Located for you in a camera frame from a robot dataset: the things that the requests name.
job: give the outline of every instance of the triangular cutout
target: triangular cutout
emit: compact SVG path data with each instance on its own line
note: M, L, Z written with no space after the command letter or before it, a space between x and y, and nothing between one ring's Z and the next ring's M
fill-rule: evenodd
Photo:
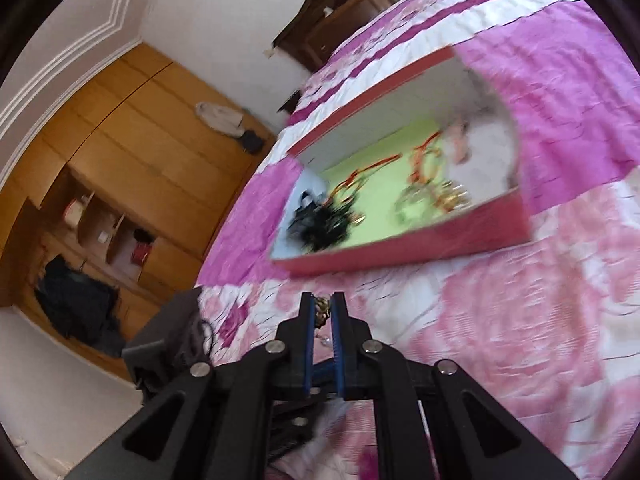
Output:
M171 430L180 414L184 396L175 394L160 406L139 428L124 441L124 449L155 462L162 456Z
M462 402L476 430L482 452L487 458L502 455L516 449L520 440L470 392L462 394Z

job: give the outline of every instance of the silver screw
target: silver screw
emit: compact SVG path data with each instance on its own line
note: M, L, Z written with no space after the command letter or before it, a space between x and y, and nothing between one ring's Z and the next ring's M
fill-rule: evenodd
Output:
M265 346L264 349L269 353L269 354L279 354L281 352L284 352L284 349L287 347L287 345L284 344L284 341L280 341L279 339L274 339L273 341L269 341Z
M441 374L453 375L458 371L458 365L451 359L443 359L438 363L438 370Z
M375 339L369 339L368 341L362 343L362 349L367 354L377 354L382 350L382 343Z
M194 377L206 377L211 371L211 366L206 363L196 363L189 368L191 375Z

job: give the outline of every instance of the pink bedsheet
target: pink bedsheet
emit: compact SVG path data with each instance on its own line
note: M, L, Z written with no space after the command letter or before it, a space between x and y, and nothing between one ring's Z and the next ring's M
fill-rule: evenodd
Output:
M344 290L350 312L376 338L423 362L456 359L581 479L602 478L640 420L640 77L582 1L553 2L455 48L520 124L534 242L288 280L268 260L300 172L284 158L251 179L200 273L201 311L218 332L214 362L271 338L301 292ZM278 142L294 142L367 70L340 79L342 89ZM310 91L322 100L334 83ZM317 345L316 358L328 355ZM283 470L294 478L371 478L372 409L361 402L334 412Z

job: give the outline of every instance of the white crown molding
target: white crown molding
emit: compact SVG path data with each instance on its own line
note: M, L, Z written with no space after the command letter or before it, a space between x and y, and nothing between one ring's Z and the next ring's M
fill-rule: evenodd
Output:
M79 38L60 52L54 59L49 61L36 75L34 75L27 83L25 83L9 104L0 112L0 138L4 136L7 130L14 124L15 120L20 116L24 109L33 101L33 99L42 91L42 89L55 79L61 72L66 70L76 60L84 56L87 52L94 49L97 45L108 40L114 34L123 29L127 11L129 9L130 0L113 0L111 4L110 16L107 22L94 28L82 38ZM15 163L24 153L29 143L36 136L41 127L53 116L53 114L69 99L83 84L91 79L95 74L100 72L108 64L122 56L128 50L141 42L141 38L135 38L116 52L108 55L98 64L93 66L75 83L73 83L56 101L44 112L44 114L30 128L24 139L16 147L15 151L8 163L0 172L0 188L4 186L9 173L13 169Z

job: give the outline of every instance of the black device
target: black device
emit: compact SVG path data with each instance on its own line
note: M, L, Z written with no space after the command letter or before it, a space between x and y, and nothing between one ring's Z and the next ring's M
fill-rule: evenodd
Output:
M410 361L372 339L341 292L330 300L334 357L313 365L316 304L303 293L298 316L238 362L194 364L67 480L258 480L290 449L287 437L270 443L272 421L308 427L296 410L334 396L373 400L380 479L436 478L424 418L442 480L575 480L458 364Z

